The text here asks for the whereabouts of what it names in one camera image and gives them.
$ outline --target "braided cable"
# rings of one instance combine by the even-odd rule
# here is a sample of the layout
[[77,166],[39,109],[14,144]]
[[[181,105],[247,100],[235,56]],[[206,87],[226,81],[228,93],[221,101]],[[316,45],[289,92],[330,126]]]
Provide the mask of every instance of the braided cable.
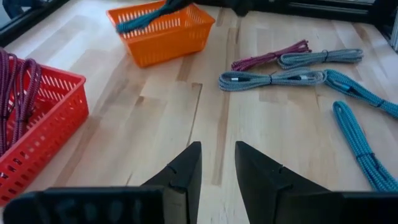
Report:
[[270,75],[230,71],[220,75],[218,86],[223,91],[241,91],[264,85],[317,85],[325,80],[323,71],[304,67]]
[[326,69],[325,73],[326,85],[339,91],[340,93],[363,100],[372,106],[384,110],[391,116],[398,118],[398,105],[391,103],[390,101],[383,100],[354,80],[336,70]]
[[324,50],[318,53],[287,53],[278,59],[278,64],[284,70],[313,65],[323,62],[356,63],[362,61],[361,49]]
[[340,129],[351,146],[353,154],[372,188],[377,191],[398,191],[398,182],[372,152],[351,109],[345,103],[336,101],[333,104],[333,112]]
[[136,29],[144,29],[153,20],[177,12],[193,3],[193,0],[166,0],[165,4],[157,10],[141,15],[130,21],[122,22],[116,25],[116,31],[120,34],[125,34]]
[[290,47],[287,47],[282,50],[278,50],[276,52],[269,52],[265,55],[260,55],[257,57],[250,57],[250,58],[235,61],[232,63],[231,68],[234,71],[245,71],[245,70],[248,70],[256,65],[267,63],[267,62],[270,62],[271,60],[274,60],[275,58],[279,58],[283,54],[293,53],[293,52],[296,52],[296,53],[311,52],[311,50],[308,48],[308,41],[301,40]]
[[[27,59],[18,64],[14,54],[0,49],[0,156],[15,144],[25,133],[34,110],[34,101],[40,88],[42,71],[34,60]],[[7,122],[15,112],[12,136],[7,138]]]

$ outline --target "orange basket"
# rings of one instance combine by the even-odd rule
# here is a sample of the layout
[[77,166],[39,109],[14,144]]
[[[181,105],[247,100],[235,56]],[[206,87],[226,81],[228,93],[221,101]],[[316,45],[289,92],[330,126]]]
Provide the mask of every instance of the orange basket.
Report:
[[[107,11],[113,26],[130,21],[162,7],[165,1]],[[159,17],[148,27],[120,34],[121,40],[140,67],[164,62],[205,48],[215,20],[194,4]]]
[[[26,90],[30,74],[24,78]],[[42,81],[27,132],[0,157],[0,206],[22,193],[85,121],[85,81],[85,77],[42,65]],[[10,137],[14,118],[13,113],[7,122]]]

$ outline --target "teal braided cable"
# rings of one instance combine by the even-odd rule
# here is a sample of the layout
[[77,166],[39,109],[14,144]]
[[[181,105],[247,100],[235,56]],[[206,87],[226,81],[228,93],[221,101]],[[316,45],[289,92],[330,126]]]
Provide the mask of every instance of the teal braided cable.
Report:
[[242,91],[264,85],[317,85],[326,80],[326,73],[309,68],[296,68],[270,75],[251,72],[224,72],[218,79],[223,91]]
[[150,12],[131,21],[122,22],[116,25],[116,30],[120,34],[125,34],[136,29],[144,29],[154,19],[173,12],[177,12],[193,3],[193,0],[166,0],[165,4],[158,10]]
[[348,96],[368,102],[370,105],[380,108],[391,116],[398,118],[398,105],[391,103],[390,101],[383,100],[354,80],[336,70],[326,69],[325,73],[326,85]]
[[342,101],[336,101],[333,104],[333,112],[340,129],[372,188],[377,191],[398,191],[398,182],[372,152],[349,106]]
[[287,53],[280,56],[278,64],[284,70],[323,62],[356,63],[362,61],[361,49],[324,50],[318,53]]
[[154,19],[160,17],[165,8],[166,6],[163,6],[154,12],[150,12],[133,20],[117,24],[116,31],[120,34],[125,34],[136,29],[143,29],[147,27]]

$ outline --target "maroon cable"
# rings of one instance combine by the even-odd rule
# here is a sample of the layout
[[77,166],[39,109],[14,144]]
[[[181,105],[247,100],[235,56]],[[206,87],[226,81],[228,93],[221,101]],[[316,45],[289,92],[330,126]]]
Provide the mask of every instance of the maroon cable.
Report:
[[311,52],[308,48],[308,41],[301,40],[296,44],[287,47],[282,50],[278,50],[276,52],[270,52],[265,55],[257,56],[257,57],[250,57],[242,60],[238,60],[232,63],[231,68],[234,71],[245,71],[248,70],[256,65],[263,64],[269,62],[271,60],[277,59],[283,54],[287,53],[303,53],[303,52]]
[[[0,49],[0,156],[2,156],[25,133],[29,118],[34,110],[34,102],[40,88],[42,70],[33,59],[18,65],[17,57]],[[24,77],[30,75],[29,85],[24,90]],[[10,144],[7,143],[7,122],[15,110],[15,123]]]

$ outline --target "wooden table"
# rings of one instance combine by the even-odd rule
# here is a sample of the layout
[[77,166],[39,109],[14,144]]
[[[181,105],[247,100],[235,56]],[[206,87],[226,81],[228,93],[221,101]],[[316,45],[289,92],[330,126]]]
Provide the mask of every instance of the wooden table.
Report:
[[[71,0],[6,47],[87,78],[88,121],[28,190],[140,185],[201,141],[198,222],[248,223],[234,166],[238,140],[331,190],[370,190],[333,117],[336,100],[350,105],[379,160],[398,176],[398,122],[380,110],[324,85],[227,93],[217,84],[233,60],[307,39],[314,51],[362,48],[357,65],[313,68],[337,69],[398,103],[398,56],[375,27],[262,12],[238,19],[230,9],[200,6],[216,18],[205,50],[140,69],[105,14],[128,4]],[[276,70],[271,64],[255,71]]]

